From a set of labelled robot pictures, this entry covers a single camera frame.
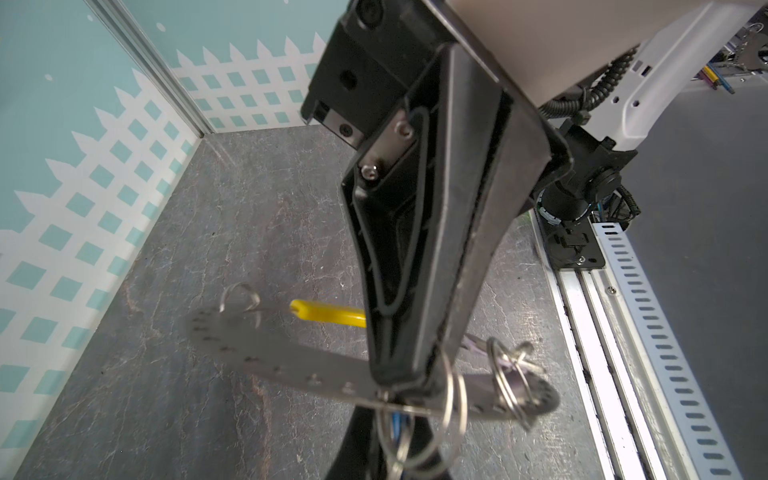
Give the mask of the pink tagged key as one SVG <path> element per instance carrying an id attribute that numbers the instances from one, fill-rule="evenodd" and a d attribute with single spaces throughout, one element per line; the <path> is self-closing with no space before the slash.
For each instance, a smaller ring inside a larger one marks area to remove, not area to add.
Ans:
<path id="1" fill-rule="evenodd" d="M 487 356 L 498 407 L 510 412 L 525 431 L 530 431 L 550 400 L 540 374 L 546 370 L 530 360 L 534 346 L 524 341 L 510 349 L 501 340 L 486 340 L 466 333 L 461 347 L 469 352 Z"/>

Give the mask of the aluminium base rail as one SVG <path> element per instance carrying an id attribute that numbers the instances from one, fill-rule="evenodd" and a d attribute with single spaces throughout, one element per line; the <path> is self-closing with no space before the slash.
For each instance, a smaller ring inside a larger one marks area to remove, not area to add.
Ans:
<path id="1" fill-rule="evenodd" d="M 594 228 L 599 269 L 552 266 L 532 219 L 606 479 L 695 479 L 698 474 L 626 299 L 640 277 L 619 226 Z"/>

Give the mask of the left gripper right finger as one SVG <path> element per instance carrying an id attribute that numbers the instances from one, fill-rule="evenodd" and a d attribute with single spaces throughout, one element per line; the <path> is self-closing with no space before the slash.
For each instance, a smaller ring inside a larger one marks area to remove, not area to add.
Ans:
<path id="1" fill-rule="evenodd" d="M 429 421 L 424 417 L 415 417 L 411 424 L 407 460 L 412 466 L 407 468 L 407 478 L 452 479 L 448 462 L 439 451 L 442 441 L 433 433 Z"/>

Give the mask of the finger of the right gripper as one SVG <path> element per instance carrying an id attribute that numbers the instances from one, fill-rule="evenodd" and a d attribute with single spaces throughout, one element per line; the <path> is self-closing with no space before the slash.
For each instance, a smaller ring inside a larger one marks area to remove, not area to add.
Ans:
<path id="1" fill-rule="evenodd" d="M 525 96 L 502 94 L 492 108 L 440 105 L 438 198 L 413 305 L 419 388 L 443 387 L 439 357 L 455 357 L 494 252 L 550 160 L 546 123 Z"/>
<path id="2" fill-rule="evenodd" d="M 343 181 L 379 384 L 430 376 L 503 117 L 498 84 L 445 46 Z"/>

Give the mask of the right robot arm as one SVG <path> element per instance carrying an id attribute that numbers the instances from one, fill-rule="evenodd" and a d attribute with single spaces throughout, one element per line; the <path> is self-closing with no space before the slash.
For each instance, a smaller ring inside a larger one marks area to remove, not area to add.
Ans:
<path id="1" fill-rule="evenodd" d="M 534 206 L 575 223 L 755 1 L 352 1 L 301 108 L 341 183 L 377 387 L 425 390 Z"/>

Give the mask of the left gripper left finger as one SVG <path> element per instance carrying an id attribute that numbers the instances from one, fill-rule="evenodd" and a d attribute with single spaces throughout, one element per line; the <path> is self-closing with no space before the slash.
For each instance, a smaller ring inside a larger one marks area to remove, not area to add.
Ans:
<path id="1" fill-rule="evenodd" d="M 335 460 L 326 478 L 385 479 L 383 453 L 374 428 L 375 411 L 355 407 Z"/>

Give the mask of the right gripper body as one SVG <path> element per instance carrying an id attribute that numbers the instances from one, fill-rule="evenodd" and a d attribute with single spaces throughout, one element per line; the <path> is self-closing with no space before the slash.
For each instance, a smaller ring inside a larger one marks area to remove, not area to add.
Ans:
<path id="1" fill-rule="evenodd" d="M 572 170 L 563 137 L 440 1 L 352 1 L 301 108 L 353 148 L 346 192 L 478 188 L 513 166 L 538 192 Z"/>

